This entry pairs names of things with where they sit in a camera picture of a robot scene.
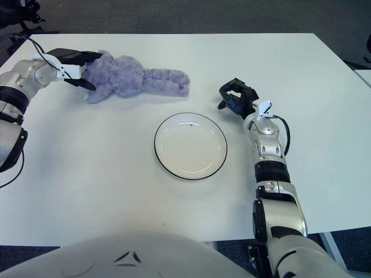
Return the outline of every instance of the cable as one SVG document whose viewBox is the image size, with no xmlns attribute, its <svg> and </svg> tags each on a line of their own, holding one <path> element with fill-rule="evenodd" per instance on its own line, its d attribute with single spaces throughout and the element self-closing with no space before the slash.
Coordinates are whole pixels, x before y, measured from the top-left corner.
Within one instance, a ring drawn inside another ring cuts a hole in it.
<svg viewBox="0 0 371 278">
<path fill-rule="evenodd" d="M 285 151 L 283 152 L 283 154 L 286 156 L 288 154 L 288 152 L 289 152 L 290 141 L 291 141 L 290 128 L 289 128 L 288 123 L 285 121 L 284 118 L 282 118 L 280 116 L 276 116 L 276 115 L 273 115 L 272 117 L 266 117 L 266 118 L 269 118 L 269 119 L 274 119 L 274 118 L 280 119 L 282 121 L 283 125 L 285 126 L 286 136 L 287 136 L 288 140 L 287 140 L 286 148 L 285 148 Z"/>
<path fill-rule="evenodd" d="M 19 177 L 19 175 L 22 173 L 23 166 L 24 166 L 24 152 L 22 150 L 22 165 L 21 165 L 21 169 L 19 169 L 18 174 L 11 181 L 7 182 L 6 184 L 1 185 L 0 188 L 3 188 L 5 186 L 7 186 L 8 184 L 11 184 L 13 181 L 15 181 L 16 178 Z"/>
</svg>

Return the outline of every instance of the tabletop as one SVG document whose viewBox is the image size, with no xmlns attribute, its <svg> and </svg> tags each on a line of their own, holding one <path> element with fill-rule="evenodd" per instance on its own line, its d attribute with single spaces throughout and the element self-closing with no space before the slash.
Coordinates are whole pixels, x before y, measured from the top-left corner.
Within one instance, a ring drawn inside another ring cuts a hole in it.
<svg viewBox="0 0 371 278">
<path fill-rule="evenodd" d="M 354 72 L 371 87 L 371 69 L 356 69 Z"/>
<path fill-rule="evenodd" d="M 86 90 L 65 82 L 40 90 L 23 123 L 29 134 L 23 172 L 0 190 L 0 244 L 63 246 L 143 229 L 199 241 L 253 238 L 251 143 L 242 119 L 217 109 L 220 86 L 234 77 L 271 100 L 272 112 L 290 126 L 286 161 L 308 232 L 371 225 L 371 88 L 314 34 L 32 38 L 46 51 L 104 49 L 145 68 L 182 70 L 190 95 L 112 96 L 87 105 Z M 34 53 L 26 42 L 0 72 Z M 180 112 L 207 116 L 227 140 L 224 165 L 204 180 L 175 177 L 156 158 L 158 126 Z M 0 174 L 0 184 L 19 166 Z"/>
</svg>

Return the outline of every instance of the floor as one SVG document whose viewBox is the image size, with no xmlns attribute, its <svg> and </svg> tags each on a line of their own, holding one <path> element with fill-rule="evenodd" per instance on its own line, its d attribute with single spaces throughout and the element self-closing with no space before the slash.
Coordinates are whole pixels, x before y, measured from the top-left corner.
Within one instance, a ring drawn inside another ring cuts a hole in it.
<svg viewBox="0 0 371 278">
<path fill-rule="evenodd" d="M 363 56 L 371 33 L 370 0 L 39 0 L 41 26 L 60 33 L 313 32 L 340 58 L 371 67 Z M 8 26 L 0 35 L 20 31 Z M 0 45 L 0 65 L 10 42 Z M 349 269 L 371 272 L 371 228 L 333 232 Z M 318 235 L 313 239 L 320 242 Z M 249 241 L 219 242 L 219 251 L 245 269 Z M 0 271 L 57 247 L 0 246 Z"/>
</svg>

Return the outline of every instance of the silver robot arm segment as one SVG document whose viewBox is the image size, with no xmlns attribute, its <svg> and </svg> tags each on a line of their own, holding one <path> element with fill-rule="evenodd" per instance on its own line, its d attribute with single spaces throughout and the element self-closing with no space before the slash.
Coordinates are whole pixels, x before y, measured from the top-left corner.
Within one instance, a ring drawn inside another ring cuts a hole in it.
<svg viewBox="0 0 371 278">
<path fill-rule="evenodd" d="M 38 90 L 50 82 L 65 80 L 74 86 L 95 90 L 81 78 L 81 67 L 101 53 L 54 49 L 19 61 L 11 71 L 0 75 L 0 173 L 13 167 L 27 139 L 21 127 L 23 115 Z"/>
<path fill-rule="evenodd" d="M 0 75 L 0 172 L 15 165 L 27 139 L 23 115 L 39 89 L 57 80 L 57 70 L 43 60 L 21 60 Z"/>
<path fill-rule="evenodd" d="M 230 90 L 241 93 L 241 97 L 227 96 Z M 257 182 L 257 200 L 253 204 L 254 236 L 268 250 L 269 266 L 264 267 L 270 268 L 268 275 L 351 277 L 325 250 L 306 237 L 307 224 L 286 165 L 288 145 L 282 151 L 278 126 L 271 121 L 282 118 L 270 113 L 270 101 L 259 100 L 256 92 L 238 79 L 225 84 L 220 94 L 223 101 L 219 108 L 228 107 L 241 115 L 252 142 Z"/>
</svg>

